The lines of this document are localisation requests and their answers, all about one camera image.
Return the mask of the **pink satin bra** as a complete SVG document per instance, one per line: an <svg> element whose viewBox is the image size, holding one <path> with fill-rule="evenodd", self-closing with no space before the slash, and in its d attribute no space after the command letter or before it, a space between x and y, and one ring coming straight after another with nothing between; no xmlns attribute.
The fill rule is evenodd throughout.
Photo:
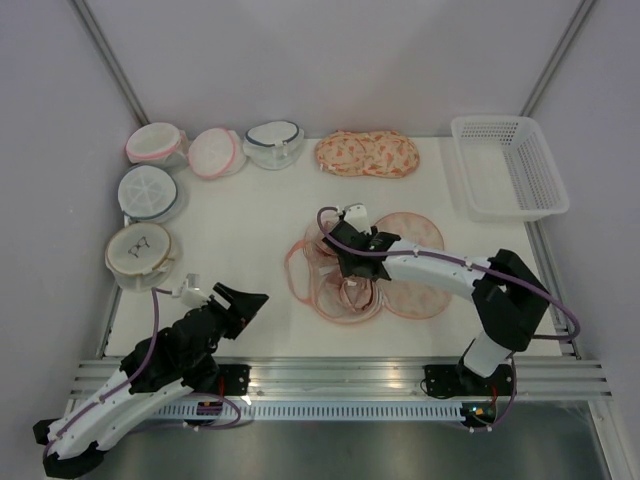
<svg viewBox="0 0 640 480"><path fill-rule="evenodd" d="M378 287L366 278L344 276L338 255L324 242L316 226L306 234L305 256L313 271L316 310L337 323L357 323L375 316L382 308Z"/></svg>

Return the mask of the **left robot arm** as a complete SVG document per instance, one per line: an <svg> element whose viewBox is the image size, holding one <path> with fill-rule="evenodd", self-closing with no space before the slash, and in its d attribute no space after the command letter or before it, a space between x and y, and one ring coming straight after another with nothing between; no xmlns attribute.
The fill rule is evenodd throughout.
<svg viewBox="0 0 640 480"><path fill-rule="evenodd" d="M76 479L91 472L126 434L181 398L211 395L220 411L231 397L246 394L248 366L219 365L213 355L221 341L237 339L268 300L216 283L181 319L155 325L79 407L34 425L46 475Z"/></svg>

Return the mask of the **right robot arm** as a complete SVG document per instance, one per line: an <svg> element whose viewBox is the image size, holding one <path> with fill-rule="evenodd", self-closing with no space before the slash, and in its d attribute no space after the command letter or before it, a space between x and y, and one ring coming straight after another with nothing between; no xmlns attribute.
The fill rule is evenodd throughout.
<svg viewBox="0 0 640 480"><path fill-rule="evenodd" d="M346 277L411 282L474 305L482 330L463 353L456 371L459 388L469 395L482 393L501 363L527 350L550 305L548 291L509 250L501 249L489 258L461 257L374 227L359 231L345 220L321 232Z"/></svg>

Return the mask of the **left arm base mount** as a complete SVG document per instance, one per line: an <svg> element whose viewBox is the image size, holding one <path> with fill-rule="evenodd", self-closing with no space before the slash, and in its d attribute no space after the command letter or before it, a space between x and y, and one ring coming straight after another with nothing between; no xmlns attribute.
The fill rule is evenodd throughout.
<svg viewBox="0 0 640 480"><path fill-rule="evenodd" d="M248 393L251 367L246 364L221 364L206 373L194 388L197 393L222 397L241 397Z"/></svg>

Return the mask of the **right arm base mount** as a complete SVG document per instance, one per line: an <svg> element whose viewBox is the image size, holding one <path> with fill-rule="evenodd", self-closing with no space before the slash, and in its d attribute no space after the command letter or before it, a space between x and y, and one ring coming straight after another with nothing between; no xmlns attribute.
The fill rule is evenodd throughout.
<svg viewBox="0 0 640 480"><path fill-rule="evenodd" d="M436 399L454 397L500 397L513 392L513 368L501 364L489 377L481 377L462 365L428 364L423 366L423 389Z"/></svg>

